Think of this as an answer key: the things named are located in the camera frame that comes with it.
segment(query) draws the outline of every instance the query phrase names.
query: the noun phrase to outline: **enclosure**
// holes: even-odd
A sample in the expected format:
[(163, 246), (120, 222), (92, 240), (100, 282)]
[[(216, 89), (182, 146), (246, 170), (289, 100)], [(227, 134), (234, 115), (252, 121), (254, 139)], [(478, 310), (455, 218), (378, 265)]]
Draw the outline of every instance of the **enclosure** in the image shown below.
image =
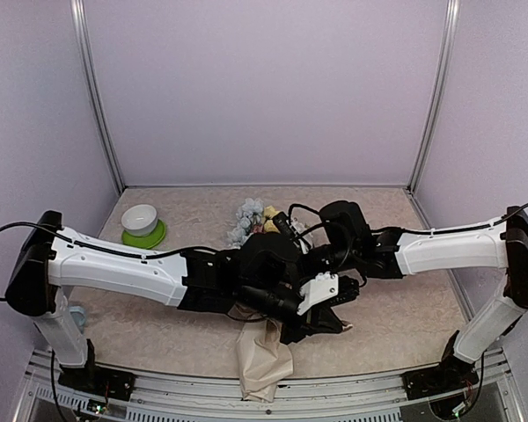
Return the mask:
[[(0, 226), (54, 209), (117, 243), (123, 212), (149, 203), (161, 250), (222, 249), (245, 198), (350, 200), (372, 228), (410, 229), (527, 202), (528, 0), (0, 2)], [(26, 236), (0, 236), (0, 295)], [(240, 401), (225, 317), (81, 287), (70, 300), (98, 361), (140, 380), (108, 420), (428, 421), (399, 375), (438, 362), (503, 273), (370, 280), (341, 305), (353, 330), (290, 347), (273, 403)], [(0, 421), (57, 420), (47, 346), (0, 303)], [(528, 421), (528, 313), (485, 368), (466, 420)]]

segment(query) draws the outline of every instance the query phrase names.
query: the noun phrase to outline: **lavender wall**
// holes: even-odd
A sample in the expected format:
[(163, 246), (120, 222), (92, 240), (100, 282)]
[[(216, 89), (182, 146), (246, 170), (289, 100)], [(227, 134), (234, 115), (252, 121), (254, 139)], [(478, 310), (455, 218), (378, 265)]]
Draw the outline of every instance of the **lavender wall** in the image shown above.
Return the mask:
[[(69, 2), (0, 0), (0, 225), (53, 208), (99, 231), (116, 196), (90, 110)], [(0, 236), (0, 295), (26, 236)], [(0, 303), (0, 421), (36, 341), (29, 320)]]
[(405, 185), (445, 11), (445, 0), (87, 2), (126, 182)]
[[(528, 0), (463, 2), (421, 204), (435, 225), (528, 201)], [(475, 309), (500, 274), (459, 273)], [(528, 315), (504, 340), (528, 411)]]

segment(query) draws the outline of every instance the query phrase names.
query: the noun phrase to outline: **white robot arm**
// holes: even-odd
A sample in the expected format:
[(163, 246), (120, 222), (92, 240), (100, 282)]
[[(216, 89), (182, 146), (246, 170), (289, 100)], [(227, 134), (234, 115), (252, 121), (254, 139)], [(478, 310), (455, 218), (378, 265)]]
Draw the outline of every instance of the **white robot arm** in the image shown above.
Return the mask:
[(317, 227), (325, 229), (329, 244), (309, 251), (302, 251), (303, 234), (280, 213), (274, 219), (280, 234), (251, 236), (240, 250), (191, 247), (161, 253), (81, 235), (63, 228), (60, 214), (49, 211), (39, 222), (48, 231), (29, 236), (5, 298), (33, 319), (55, 349), (63, 369), (59, 382), (94, 392), (106, 380), (94, 369), (92, 343), (70, 318), (64, 286), (102, 288), (198, 312), (226, 314), (242, 302), (282, 321), (287, 344), (318, 332), (344, 331), (332, 307), (354, 300), (360, 285), (339, 275), (342, 271), (400, 279), (437, 269), (508, 268), (493, 297), (452, 336), (441, 363), (429, 373), (404, 375), (409, 397), (424, 397), (472, 382), (474, 362), (528, 310), (528, 216), (518, 208), (508, 213), (450, 229), (371, 230), (357, 204), (342, 200), (318, 212)]

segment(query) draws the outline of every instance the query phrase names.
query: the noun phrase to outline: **crumpled paper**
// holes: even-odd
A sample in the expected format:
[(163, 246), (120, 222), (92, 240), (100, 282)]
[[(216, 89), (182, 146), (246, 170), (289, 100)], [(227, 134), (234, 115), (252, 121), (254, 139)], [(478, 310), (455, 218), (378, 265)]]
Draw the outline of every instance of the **crumpled paper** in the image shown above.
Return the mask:
[(245, 400), (273, 402), (278, 382), (293, 374), (293, 356), (280, 343), (281, 334), (282, 323), (275, 320), (245, 323), (237, 338), (240, 388)]

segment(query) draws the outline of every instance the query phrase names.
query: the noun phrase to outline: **plush toy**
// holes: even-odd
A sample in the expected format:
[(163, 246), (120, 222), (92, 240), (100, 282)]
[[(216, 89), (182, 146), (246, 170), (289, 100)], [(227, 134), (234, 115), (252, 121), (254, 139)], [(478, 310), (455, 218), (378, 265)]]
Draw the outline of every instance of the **plush toy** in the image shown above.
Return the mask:
[[(237, 209), (237, 227), (227, 233), (230, 247), (240, 248), (252, 233), (279, 233), (280, 230), (272, 222), (279, 213), (271, 205), (264, 207), (264, 202), (260, 199), (246, 198), (245, 203)], [(291, 224), (299, 233), (305, 230), (305, 225), (296, 219), (293, 219)], [(311, 233), (305, 236), (305, 239), (312, 244)]]

